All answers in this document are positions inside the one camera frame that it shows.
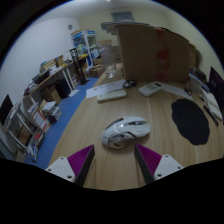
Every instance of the ceiling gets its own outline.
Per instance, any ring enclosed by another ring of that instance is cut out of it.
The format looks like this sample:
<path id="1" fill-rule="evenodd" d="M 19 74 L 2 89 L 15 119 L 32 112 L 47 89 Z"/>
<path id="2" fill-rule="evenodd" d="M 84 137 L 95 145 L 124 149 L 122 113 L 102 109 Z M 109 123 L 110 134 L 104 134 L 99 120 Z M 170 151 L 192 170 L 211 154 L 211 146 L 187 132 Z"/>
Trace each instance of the ceiling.
<path id="1" fill-rule="evenodd" d="M 169 8 L 151 0 L 73 0 L 52 9 L 37 19 L 32 25 L 51 19 L 78 18 L 92 12 L 108 8 L 144 7 L 153 11 L 169 11 Z"/>

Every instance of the window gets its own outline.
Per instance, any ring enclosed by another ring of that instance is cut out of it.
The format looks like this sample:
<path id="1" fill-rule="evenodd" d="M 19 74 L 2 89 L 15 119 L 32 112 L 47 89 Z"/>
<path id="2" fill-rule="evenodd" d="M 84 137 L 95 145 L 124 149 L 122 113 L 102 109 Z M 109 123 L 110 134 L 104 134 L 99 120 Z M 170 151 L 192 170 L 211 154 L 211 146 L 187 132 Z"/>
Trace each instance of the window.
<path id="1" fill-rule="evenodd" d="M 135 21 L 132 12 L 113 12 L 111 13 L 113 21 Z"/>

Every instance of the cardboard box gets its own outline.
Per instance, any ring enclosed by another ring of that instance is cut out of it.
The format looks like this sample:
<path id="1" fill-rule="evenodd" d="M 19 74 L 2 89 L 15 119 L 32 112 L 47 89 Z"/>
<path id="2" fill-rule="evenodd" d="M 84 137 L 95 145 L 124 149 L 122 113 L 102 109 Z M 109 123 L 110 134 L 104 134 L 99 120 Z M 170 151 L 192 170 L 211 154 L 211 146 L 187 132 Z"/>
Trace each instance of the cardboard box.
<path id="1" fill-rule="evenodd" d="M 100 65 L 100 64 L 103 64 L 103 61 L 102 61 L 101 58 L 93 59 L 93 62 L 94 62 L 94 65 Z"/>
<path id="2" fill-rule="evenodd" d="M 89 76 L 92 78 L 99 78 L 103 73 L 103 65 L 96 65 L 89 69 Z"/>
<path id="3" fill-rule="evenodd" d="M 98 44 L 100 45 L 107 45 L 107 44 L 111 44 L 112 43 L 112 40 L 100 40 L 98 41 Z"/>
<path id="4" fill-rule="evenodd" d="M 125 80 L 187 83 L 189 41 L 164 29 L 145 25 L 117 25 Z"/>
<path id="5" fill-rule="evenodd" d="M 190 66 L 192 67 L 196 67 L 197 66 L 197 51 L 196 51 L 196 47 L 192 44 L 192 43 L 189 43 L 190 44 Z"/>
<path id="6" fill-rule="evenodd" d="M 48 102 L 56 101 L 56 105 L 61 102 L 61 97 L 58 95 L 55 85 L 49 85 L 43 88 L 41 90 L 41 96 Z"/>
<path id="7" fill-rule="evenodd" d="M 63 55 L 59 56 L 58 58 L 54 59 L 56 66 L 60 67 L 64 64 Z"/>

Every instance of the desk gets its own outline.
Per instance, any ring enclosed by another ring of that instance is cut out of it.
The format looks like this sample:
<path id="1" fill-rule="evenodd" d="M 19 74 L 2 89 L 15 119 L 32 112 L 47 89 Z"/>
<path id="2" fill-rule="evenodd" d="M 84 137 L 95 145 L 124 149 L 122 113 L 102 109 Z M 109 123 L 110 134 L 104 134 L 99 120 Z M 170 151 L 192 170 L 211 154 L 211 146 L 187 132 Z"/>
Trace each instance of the desk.
<path id="1" fill-rule="evenodd" d="M 119 74 L 113 80 L 107 78 L 104 73 L 95 86 L 122 79 L 120 66 L 117 68 Z M 171 117 L 171 104 L 182 97 L 165 91 L 144 97 L 138 92 L 138 87 L 145 84 L 147 83 L 141 82 L 136 87 L 127 89 L 127 96 L 122 99 L 98 103 L 96 97 L 85 98 L 60 138 L 50 164 L 60 156 L 68 157 L 82 148 L 94 144 L 95 158 L 84 187 L 100 190 L 122 190 L 145 185 L 134 156 L 135 143 L 152 149 L 160 155 L 170 154 L 184 167 L 222 158 L 224 154 L 224 127 L 221 122 L 217 127 L 204 112 L 210 126 L 208 142 L 206 145 L 192 145 L 182 137 Z M 193 95 L 193 99 L 203 110 L 203 102 L 198 96 Z M 103 130 L 112 121 L 126 116 L 145 118 L 151 126 L 150 134 L 135 140 L 131 145 L 121 150 L 107 148 L 101 142 Z"/>
<path id="2" fill-rule="evenodd" d="M 68 83 L 68 86 L 69 86 L 70 90 L 72 91 L 72 87 L 70 86 L 69 81 L 68 81 L 68 79 L 67 79 L 67 76 L 66 76 L 66 74 L 65 74 L 65 72 L 64 72 L 64 69 L 65 69 L 65 68 L 66 68 L 66 70 L 67 70 L 68 77 L 69 77 L 69 79 L 70 79 L 70 82 L 71 82 L 72 87 L 73 87 L 73 90 L 74 90 L 74 89 L 75 89 L 75 86 L 74 86 L 74 84 L 73 84 L 73 82 L 72 82 L 71 75 L 70 75 L 69 70 L 68 70 L 68 66 L 66 66 L 66 67 L 62 66 L 62 67 L 59 68 L 55 73 L 53 73 L 52 75 L 50 75 L 49 77 L 47 77 L 43 82 L 41 82 L 41 83 L 40 83 L 34 90 L 32 90 L 32 92 L 29 93 L 29 95 L 24 96 L 23 99 L 27 99 L 27 98 L 29 98 L 33 103 L 35 103 L 34 99 L 32 98 L 32 94 L 33 94 L 37 89 L 39 89 L 39 88 L 40 88 L 40 87 L 41 87 L 47 80 L 49 80 L 49 79 L 51 79 L 52 77 L 54 77 L 54 76 L 55 76 L 56 74 L 58 74 L 58 72 L 60 72 L 60 71 L 63 72 L 63 75 L 64 75 L 64 77 L 65 77 L 65 79 L 66 79 L 66 82 Z"/>

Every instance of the blue rug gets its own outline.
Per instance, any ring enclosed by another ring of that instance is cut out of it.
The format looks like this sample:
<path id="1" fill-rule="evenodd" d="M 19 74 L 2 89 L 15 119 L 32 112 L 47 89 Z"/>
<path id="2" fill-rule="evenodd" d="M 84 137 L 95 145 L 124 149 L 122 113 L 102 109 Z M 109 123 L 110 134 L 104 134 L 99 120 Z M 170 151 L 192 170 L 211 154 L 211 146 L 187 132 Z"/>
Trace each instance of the blue rug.
<path id="1" fill-rule="evenodd" d="M 58 121 L 50 127 L 45 135 L 45 139 L 40 147 L 37 161 L 33 162 L 30 155 L 27 153 L 24 163 L 29 165 L 34 165 L 41 169 L 46 169 L 49 166 L 49 162 L 54 153 L 55 147 L 64 132 L 67 124 L 75 113 L 76 109 L 79 107 L 80 103 L 86 96 L 86 90 L 93 87 L 98 78 L 89 78 L 89 82 L 85 85 L 78 85 L 76 90 L 79 90 L 72 97 L 67 97 L 59 103 L 59 108 L 61 110 L 61 117 Z"/>

